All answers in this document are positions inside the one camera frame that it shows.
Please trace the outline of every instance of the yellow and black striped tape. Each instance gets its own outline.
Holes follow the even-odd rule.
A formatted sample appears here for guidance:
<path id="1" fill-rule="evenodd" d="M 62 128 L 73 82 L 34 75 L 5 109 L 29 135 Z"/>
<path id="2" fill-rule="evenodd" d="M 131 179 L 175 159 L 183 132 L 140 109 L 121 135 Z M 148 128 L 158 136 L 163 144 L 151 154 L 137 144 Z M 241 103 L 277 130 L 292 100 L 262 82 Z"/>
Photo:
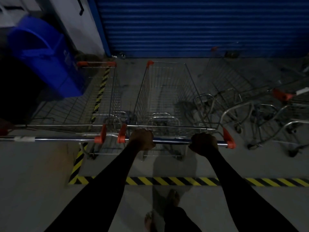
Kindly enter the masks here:
<path id="1" fill-rule="evenodd" d="M 104 93 L 104 90 L 105 90 L 106 81 L 108 79 L 108 75 L 109 75 L 110 69 L 111 69 L 110 66 L 108 66 L 105 69 L 104 76 L 103 76 L 103 79 L 101 81 L 100 88 L 99 88 L 99 91 L 98 91 L 98 95 L 97 95 L 97 98 L 96 98 L 96 101 L 95 101 L 95 106 L 94 106 L 94 109 L 92 111 L 91 124 L 93 124 L 95 122 L 96 116 L 94 114 L 96 112 L 98 112 L 98 109 L 99 109 L 99 106 L 100 106 L 100 103 L 101 103 L 101 100 L 102 100 L 102 96 L 103 96 L 103 93 Z M 85 150 L 87 148 L 87 144 L 88 143 L 83 143 L 83 146 L 84 146 Z M 85 156 L 85 154 L 83 153 L 83 151 L 81 149 L 79 149 L 79 152 L 77 154 L 77 157 L 76 157 L 76 160 L 75 160 L 75 163 L 74 163 L 74 167 L 73 167 L 71 176 L 69 178 L 69 184 L 70 185 L 71 184 L 76 184 L 76 181 L 79 178 L 78 173 L 79 173 L 80 167 L 82 165 L 84 156 Z"/>
<path id="2" fill-rule="evenodd" d="M 95 177 L 77 176 L 73 184 L 88 184 Z M 256 187 L 309 187 L 306 178 L 244 178 Z M 220 186 L 218 178 L 190 177 L 127 177 L 126 185 L 131 186 Z"/>

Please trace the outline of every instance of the corrugated metal door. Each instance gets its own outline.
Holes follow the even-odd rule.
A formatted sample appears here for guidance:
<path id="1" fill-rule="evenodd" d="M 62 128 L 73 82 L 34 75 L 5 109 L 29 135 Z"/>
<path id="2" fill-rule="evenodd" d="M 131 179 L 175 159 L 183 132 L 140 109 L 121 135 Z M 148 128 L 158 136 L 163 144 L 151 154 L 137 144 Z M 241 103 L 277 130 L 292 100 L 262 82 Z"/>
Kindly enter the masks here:
<path id="1" fill-rule="evenodd" d="M 239 50 L 243 57 L 299 57 L 309 52 L 309 0 L 93 2 L 112 54 L 211 57 L 215 46 Z"/>

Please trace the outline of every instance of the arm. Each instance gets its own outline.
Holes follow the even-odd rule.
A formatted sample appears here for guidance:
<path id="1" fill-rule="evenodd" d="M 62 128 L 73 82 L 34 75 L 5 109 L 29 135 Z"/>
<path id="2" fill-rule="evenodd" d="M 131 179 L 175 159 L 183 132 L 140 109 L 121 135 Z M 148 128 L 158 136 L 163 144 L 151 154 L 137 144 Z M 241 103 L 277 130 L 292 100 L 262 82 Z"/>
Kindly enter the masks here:
<path id="1" fill-rule="evenodd" d="M 209 160 L 239 232 L 264 231 L 265 228 L 269 231 L 297 231 L 226 162 L 218 151 L 215 137 L 205 133 L 195 134 L 189 148 Z"/>
<path id="2" fill-rule="evenodd" d="M 134 131 L 126 148 L 85 186 L 45 230 L 108 231 L 137 153 L 155 146 L 145 129 Z"/>

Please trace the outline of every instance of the blue trash bin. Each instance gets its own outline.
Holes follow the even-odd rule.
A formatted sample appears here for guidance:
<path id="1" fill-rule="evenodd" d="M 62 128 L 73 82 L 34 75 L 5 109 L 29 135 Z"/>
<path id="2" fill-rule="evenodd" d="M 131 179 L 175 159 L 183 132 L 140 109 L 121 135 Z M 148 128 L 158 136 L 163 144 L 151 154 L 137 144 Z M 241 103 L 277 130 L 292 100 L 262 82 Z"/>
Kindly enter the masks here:
<path id="1" fill-rule="evenodd" d="M 64 35 L 41 19 L 25 16 L 8 34 L 13 56 L 29 66 L 62 97 L 83 95 L 85 80 Z"/>

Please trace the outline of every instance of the hand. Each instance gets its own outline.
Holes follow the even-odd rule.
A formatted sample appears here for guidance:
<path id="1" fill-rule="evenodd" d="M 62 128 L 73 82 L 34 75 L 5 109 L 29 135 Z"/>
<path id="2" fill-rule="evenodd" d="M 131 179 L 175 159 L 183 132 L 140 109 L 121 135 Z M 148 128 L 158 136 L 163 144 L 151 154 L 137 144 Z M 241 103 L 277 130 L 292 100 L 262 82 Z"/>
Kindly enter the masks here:
<path id="1" fill-rule="evenodd" d="M 207 148 L 213 146 L 218 150 L 217 139 L 207 133 L 194 134 L 191 138 L 192 144 L 189 148 L 201 156 L 205 156 Z"/>
<path id="2" fill-rule="evenodd" d="M 129 138 L 130 142 L 138 142 L 140 146 L 141 151 L 150 150 L 155 147 L 155 144 L 153 143 L 153 134 L 151 131 L 147 131 L 145 129 L 137 129 L 133 131 Z"/>

